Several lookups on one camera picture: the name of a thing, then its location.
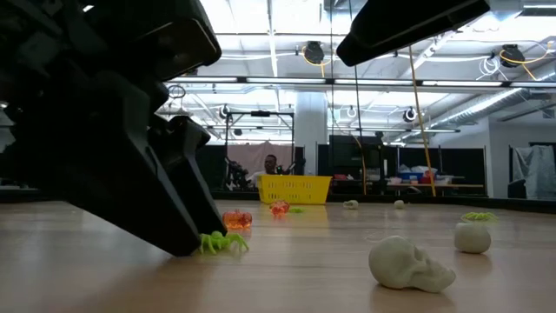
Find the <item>red plastic object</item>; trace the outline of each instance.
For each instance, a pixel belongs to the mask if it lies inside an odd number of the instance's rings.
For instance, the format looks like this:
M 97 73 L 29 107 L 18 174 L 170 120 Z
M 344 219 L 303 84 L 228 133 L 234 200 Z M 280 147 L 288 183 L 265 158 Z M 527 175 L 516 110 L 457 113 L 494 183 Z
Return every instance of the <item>red plastic object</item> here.
M 226 227 L 229 230 L 246 229 L 251 226 L 253 217 L 251 216 L 251 213 L 235 210 L 233 212 L 224 212 L 224 214 L 222 214 L 222 221 L 226 224 Z
M 289 203 L 284 200 L 276 200 L 270 204 L 270 211 L 274 215 L 286 214 L 289 211 Z

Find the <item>person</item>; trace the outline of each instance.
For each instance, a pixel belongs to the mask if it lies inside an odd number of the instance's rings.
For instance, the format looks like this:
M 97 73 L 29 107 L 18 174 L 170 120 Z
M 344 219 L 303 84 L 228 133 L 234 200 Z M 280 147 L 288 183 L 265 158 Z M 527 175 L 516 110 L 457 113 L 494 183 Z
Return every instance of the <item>person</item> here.
M 277 161 L 278 161 L 278 159 L 276 158 L 275 155 L 267 155 L 267 157 L 264 158 L 264 170 L 257 171 L 255 173 L 253 173 L 253 175 L 251 175 L 248 178 L 248 181 L 250 180 L 251 183 L 255 185 L 255 187 L 259 187 L 258 177 L 260 175 L 275 175 L 276 174 Z

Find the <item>green toy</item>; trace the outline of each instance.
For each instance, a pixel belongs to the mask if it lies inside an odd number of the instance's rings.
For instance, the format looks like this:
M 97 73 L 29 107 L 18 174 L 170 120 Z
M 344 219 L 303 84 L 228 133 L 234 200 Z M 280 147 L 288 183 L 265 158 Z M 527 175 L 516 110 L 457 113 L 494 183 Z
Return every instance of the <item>green toy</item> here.
M 461 220 L 467 223 L 475 222 L 498 222 L 498 217 L 493 213 L 475 213 L 469 212 L 461 217 Z
M 291 209 L 289 209 L 289 212 L 290 213 L 303 213 L 303 212 L 305 212 L 305 209 L 303 209 L 303 208 L 291 208 Z
M 218 250 L 228 248 L 232 242 L 237 242 L 239 249 L 242 249 L 242 246 L 245 246 L 247 250 L 249 250 L 249 246 L 243 240 L 243 237 L 239 234 L 232 234 L 228 233 L 224 236 L 220 231 L 213 231 L 211 235 L 201 234 L 201 247 L 199 247 L 199 251 L 203 254 L 205 251 L 203 249 L 204 245 L 208 245 L 208 250 L 212 252 L 212 254 L 216 254 L 215 248 Z

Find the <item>yellow basket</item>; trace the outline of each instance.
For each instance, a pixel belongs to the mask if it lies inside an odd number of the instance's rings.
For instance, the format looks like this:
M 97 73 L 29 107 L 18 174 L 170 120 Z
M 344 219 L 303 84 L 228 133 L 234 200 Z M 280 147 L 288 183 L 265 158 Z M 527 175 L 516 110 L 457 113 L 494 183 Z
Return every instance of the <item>yellow basket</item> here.
M 330 176 L 260 175 L 259 196 L 267 204 L 276 200 L 291 204 L 324 204 L 330 179 Z

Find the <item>plastic skull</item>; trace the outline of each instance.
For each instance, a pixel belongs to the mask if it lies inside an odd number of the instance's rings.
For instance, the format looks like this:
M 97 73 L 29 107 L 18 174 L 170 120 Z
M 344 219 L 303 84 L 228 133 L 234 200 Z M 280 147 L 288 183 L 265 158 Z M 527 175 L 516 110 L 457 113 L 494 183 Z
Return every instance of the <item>plastic skull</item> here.
M 368 255 L 368 266 L 379 283 L 402 289 L 415 287 L 428 292 L 441 292 L 455 280 L 455 273 L 431 260 L 401 236 L 379 241 Z

